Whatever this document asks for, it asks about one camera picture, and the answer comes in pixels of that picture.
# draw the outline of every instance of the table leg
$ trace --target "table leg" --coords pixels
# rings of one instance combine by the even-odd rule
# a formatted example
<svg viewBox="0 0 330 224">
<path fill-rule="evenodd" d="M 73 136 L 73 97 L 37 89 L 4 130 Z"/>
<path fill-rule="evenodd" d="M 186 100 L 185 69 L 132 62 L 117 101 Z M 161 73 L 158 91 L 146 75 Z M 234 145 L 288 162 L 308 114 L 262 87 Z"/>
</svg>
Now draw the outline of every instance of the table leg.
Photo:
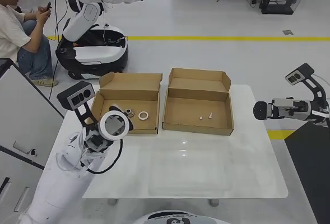
<svg viewBox="0 0 330 224">
<path fill-rule="evenodd" d="M 117 198 L 109 198 L 108 199 L 108 205 L 110 206 L 115 206 L 118 203 L 118 199 Z"/>
<path fill-rule="evenodd" d="M 217 207 L 220 205 L 220 200 L 219 199 L 209 199 L 208 203 L 210 204 L 210 206 L 212 207 Z"/>
</svg>

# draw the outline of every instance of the white cabinet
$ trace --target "white cabinet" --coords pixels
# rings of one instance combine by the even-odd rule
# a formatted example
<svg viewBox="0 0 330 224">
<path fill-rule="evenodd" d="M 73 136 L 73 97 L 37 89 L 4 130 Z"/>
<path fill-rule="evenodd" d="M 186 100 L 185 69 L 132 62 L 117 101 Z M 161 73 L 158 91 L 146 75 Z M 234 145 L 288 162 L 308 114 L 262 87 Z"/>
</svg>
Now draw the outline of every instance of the white cabinet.
<svg viewBox="0 0 330 224">
<path fill-rule="evenodd" d="M 18 213 L 15 209 L 23 212 L 30 205 L 42 172 L 0 151 L 0 189 L 4 180 L 9 178 L 6 187 L 0 191 L 0 223 L 6 217 Z M 17 217 L 13 216 L 7 223 L 16 223 Z"/>
<path fill-rule="evenodd" d="M 63 117 L 9 64 L 0 61 L 0 146 L 45 166 Z"/>
<path fill-rule="evenodd" d="M 0 59 L 0 223 L 31 203 L 62 121 L 12 61 Z"/>
</svg>

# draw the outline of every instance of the cardboard box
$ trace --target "cardboard box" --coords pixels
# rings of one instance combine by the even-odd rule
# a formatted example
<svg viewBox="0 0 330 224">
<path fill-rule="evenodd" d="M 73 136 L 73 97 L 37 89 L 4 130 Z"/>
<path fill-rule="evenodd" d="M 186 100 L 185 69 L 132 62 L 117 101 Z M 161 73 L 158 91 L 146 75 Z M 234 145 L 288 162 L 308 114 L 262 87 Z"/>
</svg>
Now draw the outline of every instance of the cardboard box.
<svg viewBox="0 0 330 224">
<path fill-rule="evenodd" d="M 234 130 L 230 87 L 225 72 L 173 68 L 162 128 L 229 136 Z"/>
<path fill-rule="evenodd" d="M 135 116 L 130 119 L 134 130 L 130 134 L 158 134 L 161 80 L 162 74 L 110 72 L 99 79 L 100 90 L 91 111 L 100 120 L 113 104 L 124 111 L 133 109 Z M 148 112 L 147 120 L 139 120 L 142 111 Z"/>
</svg>

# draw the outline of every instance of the hand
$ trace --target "hand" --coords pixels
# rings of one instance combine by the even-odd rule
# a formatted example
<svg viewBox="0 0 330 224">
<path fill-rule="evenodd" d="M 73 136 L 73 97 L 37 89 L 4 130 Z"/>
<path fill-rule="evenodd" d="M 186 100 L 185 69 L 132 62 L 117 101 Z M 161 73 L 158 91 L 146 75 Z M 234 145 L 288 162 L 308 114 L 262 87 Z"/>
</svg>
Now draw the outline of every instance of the hand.
<svg viewBox="0 0 330 224">
<path fill-rule="evenodd" d="M 44 13 L 44 12 L 47 11 L 47 8 L 46 7 L 39 6 L 38 7 L 38 11 L 41 12 L 41 13 Z"/>
<path fill-rule="evenodd" d="M 41 13 L 40 11 L 36 12 L 36 20 L 44 25 L 52 13 L 49 11 Z"/>
</svg>

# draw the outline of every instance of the jeans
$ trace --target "jeans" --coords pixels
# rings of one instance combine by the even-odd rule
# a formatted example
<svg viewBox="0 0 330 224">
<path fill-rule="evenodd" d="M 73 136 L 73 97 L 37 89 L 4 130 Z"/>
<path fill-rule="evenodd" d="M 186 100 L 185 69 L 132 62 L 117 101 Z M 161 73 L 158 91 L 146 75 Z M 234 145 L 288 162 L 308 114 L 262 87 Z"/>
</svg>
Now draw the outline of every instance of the jeans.
<svg viewBox="0 0 330 224">
<path fill-rule="evenodd" d="M 30 36 L 36 26 L 36 21 L 28 20 L 22 24 L 26 35 Z M 18 51 L 18 60 L 20 71 L 25 74 L 30 71 L 29 78 L 31 80 L 41 80 L 44 78 L 53 77 L 52 69 L 52 54 L 50 52 L 49 40 L 43 35 L 39 50 L 36 53 L 31 53 L 20 48 Z"/>
</svg>

